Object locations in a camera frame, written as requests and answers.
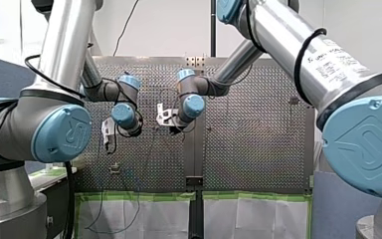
gray panel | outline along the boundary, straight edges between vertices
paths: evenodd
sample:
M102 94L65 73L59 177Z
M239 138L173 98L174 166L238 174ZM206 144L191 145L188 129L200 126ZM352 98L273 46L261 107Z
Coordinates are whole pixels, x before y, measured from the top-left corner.
M356 222L374 215L381 198L361 192L340 179L335 173L314 174L312 202L313 239L353 239Z
M156 104L172 106L176 73L184 66L182 58L95 58L101 76L115 79L124 71L142 80L138 109L144 117L142 134L137 138L117 138L117 151L106 155L103 147L97 158L101 122L109 117L113 103L88 103L93 115L93 136L82 158L86 167L79 172L77 191L135 189L139 178L141 191L184 191L182 135L170 136L167 127L156 123ZM109 167L119 163L124 174L110 174Z
M206 59L207 74L213 75L223 61ZM306 122L313 114L303 103L289 103L296 96L280 67L258 60L226 97L208 101L205 190L306 192L312 145L306 149L305 140L313 132Z

pegboard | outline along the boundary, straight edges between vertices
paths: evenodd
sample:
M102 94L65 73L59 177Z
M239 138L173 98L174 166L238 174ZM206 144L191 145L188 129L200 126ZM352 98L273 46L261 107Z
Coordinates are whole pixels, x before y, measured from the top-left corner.
M225 60L199 59L204 61L199 67L208 75ZM81 156L84 169L76 180L77 191L130 190L137 187L134 178L139 178L141 191L185 191L185 177L198 167L203 168L205 190L304 193L308 189L313 109L289 104L296 91L272 60L256 61L248 78L231 87L227 97L207 100L205 114L185 140L157 126L156 105L172 106L176 94L167 89L175 88L177 72L190 67L192 59L99 57L95 62L105 78L115 79L123 72L141 78L138 108L144 129L137 138L118 137L116 153L106 155L103 146L98 147L99 128L113 104L87 103L93 137ZM195 158L190 159L190 151ZM123 174L109 173L116 162Z
M92 139L81 155L84 169L78 173L77 191L136 190L147 192L184 191L184 155L182 135L171 136L168 128L158 127L156 104L171 106L175 92L168 91L176 83L177 72L186 64L182 58L95 58L104 78L116 79L124 72L142 80L138 94L138 110L144 117L139 137L118 136L116 153L107 155L102 146L101 122L109 118L113 103L87 103L92 113ZM110 174L118 163L120 174Z
M213 75L223 63L206 59ZM313 109L273 60L257 60L242 84L208 101L205 190L307 193L312 175Z

metal pole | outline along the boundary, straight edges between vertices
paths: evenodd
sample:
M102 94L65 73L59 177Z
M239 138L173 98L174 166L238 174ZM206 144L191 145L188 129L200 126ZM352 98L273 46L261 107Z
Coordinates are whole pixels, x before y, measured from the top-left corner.
M101 82L100 72L93 60L92 54L89 51L86 52L85 68L83 70L83 86L85 88L92 88L98 86Z
M216 0L211 0L211 18L210 18L210 57L216 57Z
M214 80L222 84L234 82L263 52L249 40L244 40L224 64L216 71Z
M55 0L43 45L39 70L53 81L77 90L85 64L96 0ZM29 89L66 94L37 76Z

black cable tie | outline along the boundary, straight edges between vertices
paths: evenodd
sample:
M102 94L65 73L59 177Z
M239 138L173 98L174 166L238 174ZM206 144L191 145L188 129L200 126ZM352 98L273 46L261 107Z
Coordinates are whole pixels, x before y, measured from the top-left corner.
M300 84L300 68L301 68L303 56L305 55L305 51L308 49L312 39L318 37L319 35L326 35L326 34L327 34L327 30L325 30L324 28L319 28L315 30L311 34L311 36L305 39L295 60L295 66L293 69L293 81L295 83L296 91L299 94L299 96L310 106L312 106L312 104L309 101L309 99L306 97L305 93L302 90L302 86Z

industrial robot arm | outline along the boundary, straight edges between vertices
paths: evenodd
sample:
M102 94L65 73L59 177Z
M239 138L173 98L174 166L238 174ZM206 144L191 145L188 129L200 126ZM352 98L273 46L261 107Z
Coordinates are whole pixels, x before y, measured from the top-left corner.
M289 5L297 8L294 2ZM210 82L190 70L179 73L181 104L177 114L172 110L172 120L186 126L204 110L199 96L225 95L228 87L219 83L232 83L268 53L293 79L300 97L318 110L316 124L334 171L359 190L382 197L382 74L364 67L324 29L315 30L278 0L218 1L217 15L248 40Z
M46 197L35 194L24 161L68 162L86 148L92 119L84 93L94 102L114 102L111 117L130 136L140 133L136 113L140 82L130 75L102 79L87 53L93 16L101 0L34 0L49 19L34 83L19 99L0 99L0 238L46 238ZM74 191L70 207L74 208ZM73 225L73 213L69 213ZM19 231L19 228L33 229ZM65 238L71 238L72 227Z

